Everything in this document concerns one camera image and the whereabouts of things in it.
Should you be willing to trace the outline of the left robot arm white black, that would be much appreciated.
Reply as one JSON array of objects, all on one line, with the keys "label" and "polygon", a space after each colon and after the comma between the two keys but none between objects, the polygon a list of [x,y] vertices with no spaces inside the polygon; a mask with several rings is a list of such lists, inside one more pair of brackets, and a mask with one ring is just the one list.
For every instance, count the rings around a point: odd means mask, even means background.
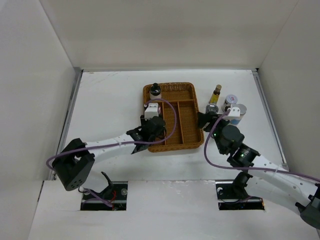
[{"label": "left robot arm white black", "polygon": [[84,143],[80,138],[75,138],[62,151],[69,154],[57,157],[52,167],[66,191],[82,187],[105,200],[112,195],[111,180],[105,172],[92,170],[93,166],[117,156],[144,151],[165,132],[163,118],[154,116],[142,126],[115,138],[95,143]]}]

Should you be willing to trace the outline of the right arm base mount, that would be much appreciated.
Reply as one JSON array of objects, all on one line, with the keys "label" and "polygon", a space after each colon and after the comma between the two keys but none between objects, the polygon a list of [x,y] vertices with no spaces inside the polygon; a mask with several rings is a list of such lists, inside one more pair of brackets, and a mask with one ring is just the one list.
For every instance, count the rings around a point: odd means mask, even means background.
[{"label": "right arm base mount", "polygon": [[251,177],[245,172],[240,172],[234,180],[218,180],[215,182],[220,211],[265,210],[263,199],[250,196],[245,190]]}]

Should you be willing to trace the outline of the black cap white powder bottle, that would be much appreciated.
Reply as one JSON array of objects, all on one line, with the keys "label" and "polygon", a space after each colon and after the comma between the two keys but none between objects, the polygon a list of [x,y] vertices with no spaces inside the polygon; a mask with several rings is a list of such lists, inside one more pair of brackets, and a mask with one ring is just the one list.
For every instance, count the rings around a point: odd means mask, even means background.
[{"label": "black cap white powder bottle", "polygon": [[151,100],[158,100],[162,98],[162,90],[158,83],[154,83],[149,89],[149,97]]}]

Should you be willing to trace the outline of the silver lid blue label jar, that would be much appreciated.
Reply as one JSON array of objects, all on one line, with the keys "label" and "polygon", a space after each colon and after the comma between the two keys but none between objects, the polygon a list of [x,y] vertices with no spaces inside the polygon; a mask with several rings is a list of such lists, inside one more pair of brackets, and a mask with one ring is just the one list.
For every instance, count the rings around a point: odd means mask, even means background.
[{"label": "silver lid blue label jar", "polygon": [[241,122],[244,115],[247,113],[247,107],[244,104],[232,104],[230,108],[231,112],[235,110],[238,115],[232,118],[229,123],[231,125],[237,126]]}]

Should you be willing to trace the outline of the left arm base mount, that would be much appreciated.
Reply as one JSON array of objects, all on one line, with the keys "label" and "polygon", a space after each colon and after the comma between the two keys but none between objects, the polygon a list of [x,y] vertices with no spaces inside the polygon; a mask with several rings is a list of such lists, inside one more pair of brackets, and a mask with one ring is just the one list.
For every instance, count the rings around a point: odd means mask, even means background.
[{"label": "left arm base mount", "polygon": [[101,172],[102,179],[107,185],[102,192],[90,190],[95,195],[99,196],[101,201],[96,196],[87,192],[84,188],[78,188],[78,192],[82,194],[80,205],[81,211],[126,211],[128,187],[127,181],[112,181],[105,172]]}]

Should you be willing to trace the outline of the pink cap spice jar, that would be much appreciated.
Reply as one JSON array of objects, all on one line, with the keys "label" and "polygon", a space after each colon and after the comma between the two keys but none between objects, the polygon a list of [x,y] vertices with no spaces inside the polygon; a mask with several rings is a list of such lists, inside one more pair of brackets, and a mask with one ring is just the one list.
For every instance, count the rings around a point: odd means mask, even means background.
[{"label": "pink cap spice jar", "polygon": [[161,114],[161,106],[158,104],[158,108],[157,108],[158,114]]}]

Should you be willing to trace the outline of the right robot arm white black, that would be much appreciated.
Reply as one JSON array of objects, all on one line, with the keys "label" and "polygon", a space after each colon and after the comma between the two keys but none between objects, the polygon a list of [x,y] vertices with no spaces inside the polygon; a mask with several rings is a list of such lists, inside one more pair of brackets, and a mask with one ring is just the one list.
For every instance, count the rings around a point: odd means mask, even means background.
[{"label": "right robot arm white black", "polygon": [[221,155],[227,156],[229,166],[217,165],[208,156],[204,158],[213,167],[237,170],[232,192],[238,198],[259,197],[285,207],[315,229],[320,228],[320,180],[302,173],[285,170],[244,144],[245,136],[227,122],[235,116],[229,109],[223,114],[197,113],[198,128],[213,138]]}]

